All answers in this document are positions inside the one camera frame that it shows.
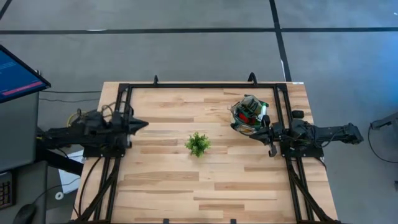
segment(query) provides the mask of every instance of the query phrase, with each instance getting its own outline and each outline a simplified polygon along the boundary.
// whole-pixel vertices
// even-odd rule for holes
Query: artificial plant
[[[191,150],[191,155],[200,157],[205,153],[205,150],[210,147],[210,144],[206,135],[199,136],[199,133],[195,132],[193,136],[189,135],[185,147]]]

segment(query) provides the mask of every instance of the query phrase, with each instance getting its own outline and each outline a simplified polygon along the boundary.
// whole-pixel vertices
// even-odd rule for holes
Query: computer screen
[[[47,80],[0,45],[0,103],[48,87]]]

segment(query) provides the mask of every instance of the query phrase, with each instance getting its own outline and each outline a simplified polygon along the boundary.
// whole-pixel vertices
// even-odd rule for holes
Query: wooden table
[[[104,83],[99,108],[116,100],[118,85]],[[304,119],[312,123],[304,85],[287,86],[292,110],[303,110]],[[162,223],[163,218],[171,223],[229,223],[232,218],[238,223],[294,223],[284,158],[280,154],[269,157],[268,146],[229,126],[228,109],[244,94],[269,103],[271,121],[277,121],[271,89],[133,89],[135,117],[150,124],[132,137],[133,147],[121,161],[112,223]],[[282,94],[280,97],[287,124]],[[199,159],[184,147],[195,131],[206,134],[212,143]],[[82,180],[95,160],[85,162]],[[98,192],[103,160],[90,176],[83,208]],[[326,214],[337,218],[325,168],[313,158],[304,158],[303,163],[310,193]],[[106,195],[102,218],[107,202]]]

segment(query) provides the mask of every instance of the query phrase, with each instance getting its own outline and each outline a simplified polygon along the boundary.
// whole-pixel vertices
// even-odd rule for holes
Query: computer mouse
[[[19,209],[12,224],[31,224],[36,213],[36,205],[27,204]]]

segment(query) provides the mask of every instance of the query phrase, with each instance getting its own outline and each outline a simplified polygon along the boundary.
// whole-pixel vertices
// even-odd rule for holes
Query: concrete floor
[[[394,0],[276,0],[282,28],[398,26]],[[13,0],[0,30],[272,27],[266,0]],[[367,144],[371,121],[398,110],[398,32],[283,34],[294,82],[305,82],[315,123],[352,122],[365,142],[325,149],[339,219],[346,223],[396,223],[398,165],[377,159]],[[0,43],[43,71],[53,90],[100,90],[105,81],[284,81],[274,33],[2,35]],[[40,97],[62,100],[99,94]],[[97,102],[40,102],[39,125],[65,125],[77,108]],[[398,161],[391,129],[371,133],[379,154]],[[49,186],[59,182],[49,171]],[[61,202],[49,193],[48,223],[70,218],[75,194]]]

